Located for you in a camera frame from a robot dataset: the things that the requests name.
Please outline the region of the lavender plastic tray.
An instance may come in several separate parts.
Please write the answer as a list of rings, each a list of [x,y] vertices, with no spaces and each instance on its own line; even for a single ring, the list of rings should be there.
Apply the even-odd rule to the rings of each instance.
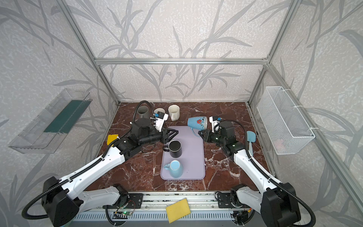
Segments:
[[[176,160],[183,166],[179,180],[201,180],[205,177],[204,145],[188,126],[170,126],[179,133],[174,137],[181,143],[182,155]]]

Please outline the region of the green circuit board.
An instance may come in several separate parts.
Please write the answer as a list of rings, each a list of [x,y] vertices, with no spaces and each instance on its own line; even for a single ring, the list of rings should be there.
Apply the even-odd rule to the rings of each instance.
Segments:
[[[116,211],[113,213],[114,219],[128,219],[129,216],[132,216],[132,211]]]

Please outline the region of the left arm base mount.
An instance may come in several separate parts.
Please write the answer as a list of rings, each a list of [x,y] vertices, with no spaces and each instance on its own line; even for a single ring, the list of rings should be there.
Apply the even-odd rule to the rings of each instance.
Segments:
[[[117,206],[126,209],[140,209],[143,202],[143,195],[141,193],[122,195]]]

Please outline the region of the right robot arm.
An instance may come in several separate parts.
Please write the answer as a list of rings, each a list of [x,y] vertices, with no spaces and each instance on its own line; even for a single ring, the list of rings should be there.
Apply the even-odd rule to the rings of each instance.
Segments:
[[[301,221],[300,207],[303,206],[310,215],[306,226],[313,227],[316,224],[313,210],[297,197],[290,183],[282,183],[275,178],[251,155],[247,143],[237,140],[234,122],[222,120],[211,130],[201,130],[198,134],[205,142],[219,146],[256,185],[257,191],[247,186],[233,189],[231,192],[235,206],[249,206],[261,215],[268,227],[297,227]]]

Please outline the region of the clear plastic shelf bin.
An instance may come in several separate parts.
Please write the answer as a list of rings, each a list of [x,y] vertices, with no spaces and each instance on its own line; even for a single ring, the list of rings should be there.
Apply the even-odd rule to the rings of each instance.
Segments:
[[[10,144],[22,154],[53,154],[93,100],[64,89]]]

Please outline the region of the lavender mug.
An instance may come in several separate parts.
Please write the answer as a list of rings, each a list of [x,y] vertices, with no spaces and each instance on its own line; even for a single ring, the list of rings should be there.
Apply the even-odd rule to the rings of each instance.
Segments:
[[[157,108],[154,110],[154,114],[158,114],[159,112],[165,113],[165,110],[163,108]]]

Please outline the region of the light blue spatula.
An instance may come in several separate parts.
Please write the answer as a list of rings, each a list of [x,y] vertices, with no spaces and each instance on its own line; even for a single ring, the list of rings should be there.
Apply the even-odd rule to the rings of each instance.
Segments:
[[[256,142],[256,134],[253,131],[247,131],[247,141],[248,141],[248,151],[250,153],[250,155],[253,157],[253,143]]]

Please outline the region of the blue dotted square mug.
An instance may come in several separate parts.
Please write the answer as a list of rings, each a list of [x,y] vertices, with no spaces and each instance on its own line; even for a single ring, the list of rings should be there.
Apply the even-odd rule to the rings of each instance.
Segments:
[[[199,135],[197,135],[194,130],[201,131],[207,129],[208,120],[206,116],[191,117],[188,119],[187,125],[191,128],[193,134],[199,137]]]

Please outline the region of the white faceted mug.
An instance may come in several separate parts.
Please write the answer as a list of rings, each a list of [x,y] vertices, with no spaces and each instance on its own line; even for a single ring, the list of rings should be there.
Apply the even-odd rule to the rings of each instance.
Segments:
[[[180,118],[180,107],[178,105],[171,105],[168,108],[169,116],[172,121],[178,121]]]

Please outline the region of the yellow spatula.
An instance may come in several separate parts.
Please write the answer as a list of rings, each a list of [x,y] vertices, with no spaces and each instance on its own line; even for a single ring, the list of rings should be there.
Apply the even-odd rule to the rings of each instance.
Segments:
[[[107,145],[109,146],[110,144],[112,144],[114,141],[119,139],[119,135],[118,134],[110,134],[107,137]]]

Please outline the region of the light blue mug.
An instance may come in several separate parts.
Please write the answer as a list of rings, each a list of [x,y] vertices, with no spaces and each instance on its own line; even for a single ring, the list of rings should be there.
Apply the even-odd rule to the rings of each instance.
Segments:
[[[173,160],[169,164],[166,164],[164,169],[169,171],[172,178],[180,178],[183,174],[183,166],[181,162],[177,160]]]

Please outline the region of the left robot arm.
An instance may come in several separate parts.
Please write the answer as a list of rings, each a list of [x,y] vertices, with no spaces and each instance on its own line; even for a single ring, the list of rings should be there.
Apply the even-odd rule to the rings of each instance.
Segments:
[[[149,118],[133,118],[130,129],[111,141],[106,151],[95,160],[60,179],[47,179],[43,185],[43,192],[23,208],[21,216],[27,220],[49,218],[53,226],[61,227],[76,217],[86,205],[89,209],[114,205],[122,195],[119,186],[111,186],[109,201],[101,203],[79,199],[79,195],[109,170],[141,152],[143,145],[171,142],[179,132],[164,127],[167,119],[168,115],[161,112]]]

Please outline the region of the yellow sponge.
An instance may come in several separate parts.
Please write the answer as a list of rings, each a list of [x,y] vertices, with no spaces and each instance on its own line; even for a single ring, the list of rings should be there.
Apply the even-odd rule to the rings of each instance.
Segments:
[[[167,206],[165,210],[169,224],[191,214],[191,210],[186,198]]]

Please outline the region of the grey mug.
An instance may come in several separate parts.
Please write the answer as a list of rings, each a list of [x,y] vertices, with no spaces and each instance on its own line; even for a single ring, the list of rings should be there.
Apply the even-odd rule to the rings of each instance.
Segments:
[[[137,109],[137,114],[139,115],[140,118],[146,118],[146,119],[150,118],[150,110],[147,106],[140,106]]]

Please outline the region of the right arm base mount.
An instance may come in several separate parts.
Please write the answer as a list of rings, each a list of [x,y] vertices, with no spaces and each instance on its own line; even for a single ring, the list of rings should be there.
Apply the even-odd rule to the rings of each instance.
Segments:
[[[218,203],[219,208],[244,209],[244,210],[250,209],[250,207],[246,204],[237,204],[237,202],[232,201],[230,193],[222,193],[217,191],[214,193],[214,197]]]

